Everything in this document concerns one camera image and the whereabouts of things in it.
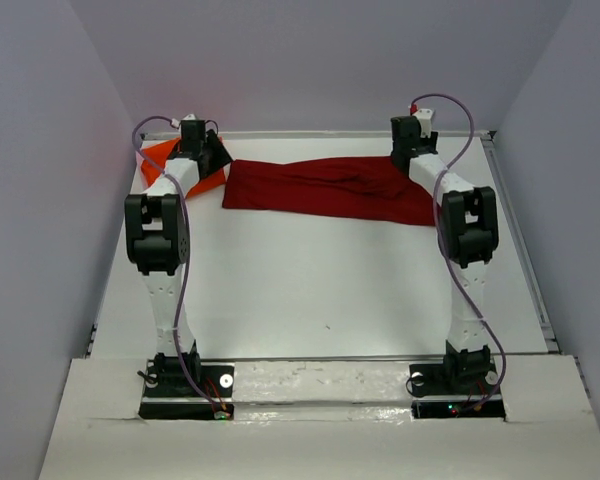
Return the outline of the dark red t shirt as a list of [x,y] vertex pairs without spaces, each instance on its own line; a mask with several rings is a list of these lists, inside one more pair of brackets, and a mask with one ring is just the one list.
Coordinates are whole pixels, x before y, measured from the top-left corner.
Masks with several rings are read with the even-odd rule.
[[387,156],[335,157],[276,164],[235,161],[225,209],[434,225],[431,195]]

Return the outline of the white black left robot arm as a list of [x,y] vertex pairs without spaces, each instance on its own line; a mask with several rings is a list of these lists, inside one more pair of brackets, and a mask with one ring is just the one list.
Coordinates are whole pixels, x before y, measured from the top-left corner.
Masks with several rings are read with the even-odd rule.
[[[165,121],[179,132],[163,164],[141,147],[140,130],[153,120]],[[124,227],[127,255],[147,287],[157,334],[153,369],[143,374],[145,381],[155,386],[167,382],[178,394],[195,392],[218,404],[200,387],[201,360],[184,307],[191,265],[186,197],[231,162],[217,130],[206,128],[208,123],[193,114],[180,120],[152,115],[134,127],[132,145],[157,177],[142,193],[126,197]]]

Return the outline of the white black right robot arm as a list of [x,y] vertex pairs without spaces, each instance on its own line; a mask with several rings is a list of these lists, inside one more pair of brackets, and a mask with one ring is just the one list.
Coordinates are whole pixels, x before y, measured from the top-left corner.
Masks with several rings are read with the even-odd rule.
[[495,371],[482,301],[486,267],[499,245],[496,193],[450,171],[437,152],[432,118],[424,109],[391,119],[391,161],[431,195],[438,245],[452,280],[443,359],[410,366],[406,388],[416,398],[469,395]]

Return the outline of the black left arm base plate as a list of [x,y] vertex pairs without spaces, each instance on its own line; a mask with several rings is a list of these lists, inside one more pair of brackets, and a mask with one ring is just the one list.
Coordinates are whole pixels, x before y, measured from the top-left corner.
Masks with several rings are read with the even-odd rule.
[[235,365],[203,362],[198,388],[200,395],[184,378],[180,367],[175,376],[158,380],[155,366],[149,363],[137,374],[143,379],[139,416],[145,420],[232,420]]

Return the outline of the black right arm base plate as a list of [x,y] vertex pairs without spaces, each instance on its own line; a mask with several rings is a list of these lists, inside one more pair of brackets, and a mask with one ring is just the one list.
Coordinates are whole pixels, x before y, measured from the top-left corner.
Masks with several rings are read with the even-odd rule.
[[405,389],[411,396],[415,420],[505,419],[505,407],[495,366],[482,378],[462,380],[452,385],[443,377],[440,363],[416,363],[409,366]]

